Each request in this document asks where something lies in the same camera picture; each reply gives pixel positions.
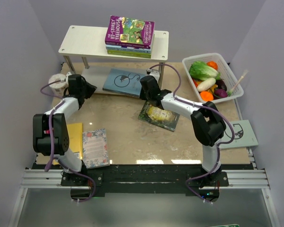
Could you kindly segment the purple Treehouse paperback book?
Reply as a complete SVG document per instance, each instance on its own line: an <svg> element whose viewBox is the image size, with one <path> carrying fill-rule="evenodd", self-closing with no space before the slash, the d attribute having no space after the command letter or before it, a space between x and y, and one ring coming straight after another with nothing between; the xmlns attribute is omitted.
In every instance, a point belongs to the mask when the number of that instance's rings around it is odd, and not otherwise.
<svg viewBox="0 0 284 227"><path fill-rule="evenodd" d="M110 16L105 36L106 45L151 49L155 22Z"/></svg>

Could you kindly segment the green cartoon paperback book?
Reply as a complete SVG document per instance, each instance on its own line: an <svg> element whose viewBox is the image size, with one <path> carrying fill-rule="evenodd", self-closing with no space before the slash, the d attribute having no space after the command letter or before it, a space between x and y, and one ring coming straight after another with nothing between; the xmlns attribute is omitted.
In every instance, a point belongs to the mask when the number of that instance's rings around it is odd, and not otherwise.
<svg viewBox="0 0 284 227"><path fill-rule="evenodd" d="M119 56L138 57L138 58L146 58L146 59L151 58L151 54L141 53L141 52L107 50L107 53L111 55L119 55Z"/></svg>

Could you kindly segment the white radish toy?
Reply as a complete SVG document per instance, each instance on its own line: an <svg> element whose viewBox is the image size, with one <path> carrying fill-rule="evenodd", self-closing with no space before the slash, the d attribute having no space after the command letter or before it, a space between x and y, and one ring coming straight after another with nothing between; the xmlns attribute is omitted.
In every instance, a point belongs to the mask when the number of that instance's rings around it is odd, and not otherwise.
<svg viewBox="0 0 284 227"><path fill-rule="evenodd" d="M198 92L203 92L210 89L216 83L215 78L208 78L197 86Z"/></svg>

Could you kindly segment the grey-green cat book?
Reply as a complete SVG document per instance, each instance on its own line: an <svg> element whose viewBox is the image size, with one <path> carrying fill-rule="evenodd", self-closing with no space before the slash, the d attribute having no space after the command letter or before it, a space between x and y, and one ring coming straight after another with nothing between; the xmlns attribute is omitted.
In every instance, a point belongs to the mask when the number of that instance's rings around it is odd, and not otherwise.
<svg viewBox="0 0 284 227"><path fill-rule="evenodd" d="M229 144L221 144L221 149L258 146L257 138L249 120L232 121L230 124L234 130L234 140Z"/></svg>

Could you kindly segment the white plastic basket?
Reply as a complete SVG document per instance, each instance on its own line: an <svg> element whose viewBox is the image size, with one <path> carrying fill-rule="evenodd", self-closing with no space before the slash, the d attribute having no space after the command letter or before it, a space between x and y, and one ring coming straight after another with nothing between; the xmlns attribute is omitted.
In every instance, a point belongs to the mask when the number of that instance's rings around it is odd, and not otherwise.
<svg viewBox="0 0 284 227"><path fill-rule="evenodd" d="M200 102L221 103L243 96L243 88L220 54L186 57L182 64Z"/></svg>

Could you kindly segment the blue Treehouse paperback book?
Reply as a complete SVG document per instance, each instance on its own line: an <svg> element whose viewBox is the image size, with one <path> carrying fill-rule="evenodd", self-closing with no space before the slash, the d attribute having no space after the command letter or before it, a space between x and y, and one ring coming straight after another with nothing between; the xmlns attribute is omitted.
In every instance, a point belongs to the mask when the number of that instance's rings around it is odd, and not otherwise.
<svg viewBox="0 0 284 227"><path fill-rule="evenodd" d="M115 45L106 45L107 50L112 51L124 51L124 52L141 52L151 54L151 49L143 49L143 48L133 48L133 47L121 47Z"/></svg>

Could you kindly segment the dark green illustrated book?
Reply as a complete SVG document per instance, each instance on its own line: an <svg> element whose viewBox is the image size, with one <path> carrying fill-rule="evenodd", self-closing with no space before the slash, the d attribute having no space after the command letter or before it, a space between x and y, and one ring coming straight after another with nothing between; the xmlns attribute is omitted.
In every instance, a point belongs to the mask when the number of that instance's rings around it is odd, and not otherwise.
<svg viewBox="0 0 284 227"><path fill-rule="evenodd" d="M172 111L162 110L146 101L138 116L138 119L140 121L164 128L168 131L175 131L179 120L179 114Z"/></svg>

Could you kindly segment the yellow pepper toy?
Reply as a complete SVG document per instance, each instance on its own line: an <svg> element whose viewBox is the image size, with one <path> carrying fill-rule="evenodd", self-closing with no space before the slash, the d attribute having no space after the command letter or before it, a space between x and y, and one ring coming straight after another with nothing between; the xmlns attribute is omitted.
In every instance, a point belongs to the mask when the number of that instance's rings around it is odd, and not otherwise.
<svg viewBox="0 0 284 227"><path fill-rule="evenodd" d="M210 88L208 89L208 91L211 92L212 94L214 94L214 91L215 91L217 88L218 88L218 86L215 84L215 85L213 85L212 87L210 87Z"/></svg>

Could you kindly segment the toilet paper roll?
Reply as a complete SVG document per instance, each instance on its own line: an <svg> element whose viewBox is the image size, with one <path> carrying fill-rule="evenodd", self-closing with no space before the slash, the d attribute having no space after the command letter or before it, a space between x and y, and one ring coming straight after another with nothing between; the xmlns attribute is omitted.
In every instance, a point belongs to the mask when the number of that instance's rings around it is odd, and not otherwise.
<svg viewBox="0 0 284 227"><path fill-rule="evenodd" d="M51 84L50 88L52 89L55 95L63 96L64 90L68 87L68 77L61 73L54 74L49 78L48 83L52 83L55 81L56 83Z"/></svg>

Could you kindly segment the orange carrot toy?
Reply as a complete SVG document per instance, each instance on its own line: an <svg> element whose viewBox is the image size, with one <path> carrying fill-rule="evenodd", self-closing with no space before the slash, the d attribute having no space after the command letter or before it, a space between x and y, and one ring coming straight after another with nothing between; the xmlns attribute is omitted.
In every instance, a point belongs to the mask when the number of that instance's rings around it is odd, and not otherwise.
<svg viewBox="0 0 284 227"><path fill-rule="evenodd" d="M208 91L200 92L200 97L205 102L214 100L213 94L211 92L208 92Z"/></svg>

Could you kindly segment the green lettuce toy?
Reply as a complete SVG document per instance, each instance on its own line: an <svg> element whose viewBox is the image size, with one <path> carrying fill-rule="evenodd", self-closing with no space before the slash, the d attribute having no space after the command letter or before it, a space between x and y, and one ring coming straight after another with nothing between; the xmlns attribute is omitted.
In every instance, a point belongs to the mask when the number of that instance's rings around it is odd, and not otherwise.
<svg viewBox="0 0 284 227"><path fill-rule="evenodd" d="M189 69L189 75L193 79L201 81L205 81L208 78L215 78L216 80L221 78L220 72L208 66L203 61L195 61Z"/></svg>

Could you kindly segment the floral pastel notebook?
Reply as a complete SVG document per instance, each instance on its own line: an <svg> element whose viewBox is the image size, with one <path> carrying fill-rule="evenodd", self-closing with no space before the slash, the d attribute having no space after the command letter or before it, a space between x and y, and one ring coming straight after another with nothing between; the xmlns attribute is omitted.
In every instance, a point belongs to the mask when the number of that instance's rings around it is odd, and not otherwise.
<svg viewBox="0 0 284 227"><path fill-rule="evenodd" d="M110 165L106 129L87 131L82 134L83 162L87 169Z"/></svg>

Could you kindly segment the orange pumpkin toy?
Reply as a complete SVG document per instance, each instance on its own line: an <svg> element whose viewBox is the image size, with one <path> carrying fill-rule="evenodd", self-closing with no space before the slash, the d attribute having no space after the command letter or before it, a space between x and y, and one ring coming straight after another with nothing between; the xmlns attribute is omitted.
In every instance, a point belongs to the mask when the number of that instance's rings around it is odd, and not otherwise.
<svg viewBox="0 0 284 227"><path fill-rule="evenodd" d="M218 70L218 65L217 65L217 63L214 62L214 61L209 61L209 62L207 62L207 65L210 66L210 67L212 67L212 68L215 69L215 70Z"/></svg>

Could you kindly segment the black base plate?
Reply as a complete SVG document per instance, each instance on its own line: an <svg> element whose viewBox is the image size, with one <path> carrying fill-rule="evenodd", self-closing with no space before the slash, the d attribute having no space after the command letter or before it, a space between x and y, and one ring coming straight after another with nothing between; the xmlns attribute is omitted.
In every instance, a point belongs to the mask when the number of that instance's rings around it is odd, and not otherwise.
<svg viewBox="0 0 284 227"><path fill-rule="evenodd" d="M143 194L185 194L194 196L201 192L203 199L213 201L219 197L219 188L229 186L226 172L218 170L205 177L205 171L197 165L109 165L94 169L85 169L84 175L93 179L65 173L59 165L59 185L71 188L71 198L83 200L90 194L104 197L108 193Z"/></svg>

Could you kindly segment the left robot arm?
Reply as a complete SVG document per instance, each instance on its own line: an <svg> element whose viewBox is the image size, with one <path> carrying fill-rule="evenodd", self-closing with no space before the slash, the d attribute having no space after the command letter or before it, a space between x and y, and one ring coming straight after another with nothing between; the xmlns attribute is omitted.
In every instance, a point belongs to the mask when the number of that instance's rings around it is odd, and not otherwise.
<svg viewBox="0 0 284 227"><path fill-rule="evenodd" d="M88 182L88 173L82 170L83 161L77 157L70 148L66 120L76 111L80 110L86 99L89 99L97 87L88 83L80 74L69 75L66 79L57 79L41 87L40 92L46 96L54 94L44 92L50 85L67 81L68 87L63 96L56 96L60 102L51 110L33 116L33 149L36 153L48 156L44 170L50 170L54 160L67 173L72 174L72 180L77 185Z"/></svg>

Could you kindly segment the green onion toy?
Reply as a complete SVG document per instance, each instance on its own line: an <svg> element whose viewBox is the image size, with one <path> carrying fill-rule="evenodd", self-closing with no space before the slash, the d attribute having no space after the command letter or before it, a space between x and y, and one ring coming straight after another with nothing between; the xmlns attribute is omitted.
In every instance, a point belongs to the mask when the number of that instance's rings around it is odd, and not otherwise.
<svg viewBox="0 0 284 227"><path fill-rule="evenodd" d="M240 82L244 79L244 77L248 74L248 70L244 70L243 74L239 78L239 80L236 82L236 84L227 92L228 96L231 96L234 92L235 88L240 84Z"/></svg>

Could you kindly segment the purple onion toy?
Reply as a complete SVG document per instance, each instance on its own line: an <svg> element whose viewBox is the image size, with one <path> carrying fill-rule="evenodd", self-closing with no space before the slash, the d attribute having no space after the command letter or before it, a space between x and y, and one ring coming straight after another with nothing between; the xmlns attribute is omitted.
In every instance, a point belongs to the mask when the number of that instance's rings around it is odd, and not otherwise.
<svg viewBox="0 0 284 227"><path fill-rule="evenodd" d="M228 97L228 93L224 89L215 89L214 96L216 98L226 98Z"/></svg>

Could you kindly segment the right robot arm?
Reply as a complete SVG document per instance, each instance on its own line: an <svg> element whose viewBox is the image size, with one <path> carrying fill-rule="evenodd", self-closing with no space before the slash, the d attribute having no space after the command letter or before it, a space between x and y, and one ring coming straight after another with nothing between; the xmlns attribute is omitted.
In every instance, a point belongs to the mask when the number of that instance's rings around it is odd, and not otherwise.
<svg viewBox="0 0 284 227"><path fill-rule="evenodd" d="M140 79L140 83L142 86L140 99L191 120L195 137L203 146L202 182L208 186L213 185L218 181L216 171L221 166L218 144L226 130L226 124L215 104L191 102L169 90L161 90L156 79L150 75Z"/></svg>

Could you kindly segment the dark glossy hardcover book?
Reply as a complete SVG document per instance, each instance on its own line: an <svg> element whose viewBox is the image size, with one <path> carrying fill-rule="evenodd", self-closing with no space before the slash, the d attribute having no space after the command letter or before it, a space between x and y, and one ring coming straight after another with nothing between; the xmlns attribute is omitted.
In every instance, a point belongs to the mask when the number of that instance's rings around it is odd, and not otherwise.
<svg viewBox="0 0 284 227"><path fill-rule="evenodd" d="M111 89L103 89L104 91L115 93L115 94L121 94L126 96L133 96L133 97L139 97L140 91L137 90L111 90Z"/></svg>

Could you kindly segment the white two-tier shelf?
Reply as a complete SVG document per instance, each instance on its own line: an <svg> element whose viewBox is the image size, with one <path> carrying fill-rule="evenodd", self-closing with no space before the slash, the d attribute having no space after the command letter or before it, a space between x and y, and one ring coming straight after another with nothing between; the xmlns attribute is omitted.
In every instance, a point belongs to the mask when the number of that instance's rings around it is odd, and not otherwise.
<svg viewBox="0 0 284 227"><path fill-rule="evenodd" d="M97 87L96 93L113 95L114 93L107 92L102 89L111 69L102 66L90 67L88 64L88 58L154 62L159 64L160 77L158 78L158 84L160 87L162 86L164 74L163 64L168 59L169 50L168 31L154 31L154 40L150 59L108 54L104 41L106 32L106 27L75 25L69 27L59 48L59 54L64 57L70 69L70 73L78 74L79 72L75 69L71 62L71 57L81 58L84 64L82 76L85 77L90 84Z"/></svg>

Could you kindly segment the red pepper toy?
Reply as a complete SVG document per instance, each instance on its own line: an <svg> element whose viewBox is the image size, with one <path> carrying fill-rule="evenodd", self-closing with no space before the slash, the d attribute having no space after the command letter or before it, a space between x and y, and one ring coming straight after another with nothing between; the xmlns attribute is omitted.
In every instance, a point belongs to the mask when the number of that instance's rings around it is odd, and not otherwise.
<svg viewBox="0 0 284 227"><path fill-rule="evenodd" d="M194 83L195 87L198 87L198 85L199 85L199 81L197 81L197 80L195 80L195 79L192 79L192 81L193 81L193 83Z"/></svg>

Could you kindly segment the purple eggplant toy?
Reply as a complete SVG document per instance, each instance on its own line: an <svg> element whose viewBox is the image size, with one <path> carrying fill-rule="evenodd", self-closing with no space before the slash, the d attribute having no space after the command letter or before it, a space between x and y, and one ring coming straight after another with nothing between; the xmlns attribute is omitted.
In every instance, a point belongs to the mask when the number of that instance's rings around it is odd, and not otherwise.
<svg viewBox="0 0 284 227"><path fill-rule="evenodd" d="M227 86L226 86L226 84L224 83L224 80L223 80L223 79L217 80L215 84L217 85L217 88L218 88L218 89L223 89L224 91L227 91Z"/></svg>

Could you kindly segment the light blue cat book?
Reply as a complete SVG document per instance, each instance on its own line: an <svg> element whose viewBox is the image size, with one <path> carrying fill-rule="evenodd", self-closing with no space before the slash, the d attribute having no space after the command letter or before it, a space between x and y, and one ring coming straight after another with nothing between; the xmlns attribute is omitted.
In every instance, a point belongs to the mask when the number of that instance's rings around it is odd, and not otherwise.
<svg viewBox="0 0 284 227"><path fill-rule="evenodd" d="M146 74L126 70L111 69L102 89L137 90L141 92L140 79Z"/></svg>

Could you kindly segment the yellow book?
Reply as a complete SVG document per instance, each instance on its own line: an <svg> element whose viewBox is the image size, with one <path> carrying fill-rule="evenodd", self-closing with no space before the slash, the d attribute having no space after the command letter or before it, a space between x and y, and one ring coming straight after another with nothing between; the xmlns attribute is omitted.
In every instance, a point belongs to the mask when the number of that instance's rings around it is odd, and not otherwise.
<svg viewBox="0 0 284 227"><path fill-rule="evenodd" d="M69 148L80 159L83 159L83 123L67 124L67 131L69 136Z"/></svg>

